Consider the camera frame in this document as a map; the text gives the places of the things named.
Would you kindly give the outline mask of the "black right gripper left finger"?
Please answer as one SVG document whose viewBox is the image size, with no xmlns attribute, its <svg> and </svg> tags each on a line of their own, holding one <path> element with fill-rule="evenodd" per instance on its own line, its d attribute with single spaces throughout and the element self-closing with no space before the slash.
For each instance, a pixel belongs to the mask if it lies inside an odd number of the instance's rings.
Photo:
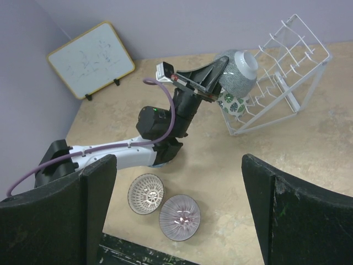
<svg viewBox="0 0 353 265">
<path fill-rule="evenodd" d="M 95 264 L 117 159 L 1 201 L 1 264 Z"/>
</svg>

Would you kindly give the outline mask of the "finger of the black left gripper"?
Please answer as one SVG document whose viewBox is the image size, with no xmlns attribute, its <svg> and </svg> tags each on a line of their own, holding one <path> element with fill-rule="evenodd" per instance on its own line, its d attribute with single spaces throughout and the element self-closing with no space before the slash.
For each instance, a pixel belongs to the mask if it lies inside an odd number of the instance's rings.
<svg viewBox="0 0 353 265">
<path fill-rule="evenodd" d="M 190 70 L 190 71 L 176 71 L 176 73 L 189 78 L 196 83 L 210 88 L 219 84 L 219 79 L 223 75 L 226 66 L 229 63 L 229 58 L 227 56 L 222 56 L 219 59 L 216 59 L 212 63 L 209 63 L 206 66 Z"/>
</svg>

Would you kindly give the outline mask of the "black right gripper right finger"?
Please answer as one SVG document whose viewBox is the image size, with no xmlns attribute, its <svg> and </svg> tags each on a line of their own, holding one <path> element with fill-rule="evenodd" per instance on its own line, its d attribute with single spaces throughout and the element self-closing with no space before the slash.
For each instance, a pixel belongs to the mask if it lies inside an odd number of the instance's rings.
<svg viewBox="0 0 353 265">
<path fill-rule="evenodd" d="M 352 264 L 352 197 L 251 154 L 242 175 L 265 264 Z"/>
</svg>

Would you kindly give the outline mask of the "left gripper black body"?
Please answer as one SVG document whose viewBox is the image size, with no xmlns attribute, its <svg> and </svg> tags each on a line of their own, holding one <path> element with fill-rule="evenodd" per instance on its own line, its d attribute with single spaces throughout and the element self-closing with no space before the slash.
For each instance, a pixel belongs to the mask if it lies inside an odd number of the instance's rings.
<svg viewBox="0 0 353 265">
<path fill-rule="evenodd" d="M 215 102 L 220 97 L 221 93 L 219 85 L 206 88 L 178 73 L 175 74 L 175 86 L 183 92 L 186 92 L 191 96 L 199 97 L 207 102 Z"/>
</svg>

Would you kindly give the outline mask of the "green leaf pattern bowl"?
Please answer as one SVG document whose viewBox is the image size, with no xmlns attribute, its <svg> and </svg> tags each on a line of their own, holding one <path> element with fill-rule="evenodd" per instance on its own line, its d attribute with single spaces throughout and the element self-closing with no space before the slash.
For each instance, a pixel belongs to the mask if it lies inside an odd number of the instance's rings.
<svg viewBox="0 0 353 265">
<path fill-rule="evenodd" d="M 245 106 L 249 103 L 249 101 L 250 95 L 243 98 L 237 98 L 228 92 L 222 92 L 217 100 L 217 103 L 226 113 L 239 118 L 243 116 Z"/>
</svg>

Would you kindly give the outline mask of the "grey dotted red-rim bowl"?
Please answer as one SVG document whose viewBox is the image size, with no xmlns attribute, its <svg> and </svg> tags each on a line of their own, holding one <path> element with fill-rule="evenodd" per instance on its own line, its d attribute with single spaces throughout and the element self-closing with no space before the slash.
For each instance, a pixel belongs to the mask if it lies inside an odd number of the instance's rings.
<svg viewBox="0 0 353 265">
<path fill-rule="evenodd" d="M 223 74 L 219 78 L 219 84 L 228 93 L 237 98 L 246 97 L 257 81 L 258 63 L 248 50 L 230 49 L 217 54 L 214 60 L 227 56 L 229 61 Z"/>
</svg>

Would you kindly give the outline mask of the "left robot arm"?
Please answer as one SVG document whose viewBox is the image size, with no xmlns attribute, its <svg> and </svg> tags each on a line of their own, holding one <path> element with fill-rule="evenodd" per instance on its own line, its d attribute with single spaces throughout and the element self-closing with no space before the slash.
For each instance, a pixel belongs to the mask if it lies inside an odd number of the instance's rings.
<svg viewBox="0 0 353 265">
<path fill-rule="evenodd" d="M 48 184 L 75 171 L 79 171 L 105 155 L 114 155 L 117 168 L 136 166 L 160 167 L 176 157 L 182 147 L 178 140 L 187 137 L 202 101 L 214 102 L 221 92 L 219 84 L 229 63 L 227 56 L 191 71 L 175 71 L 161 62 L 156 78 L 145 78 L 148 85 L 163 87 L 169 81 L 175 85 L 174 93 L 166 93 L 169 109 L 143 107 L 138 115 L 138 137 L 100 145 L 68 146 L 65 140 L 54 141 L 35 170 L 35 187 Z"/>
</svg>

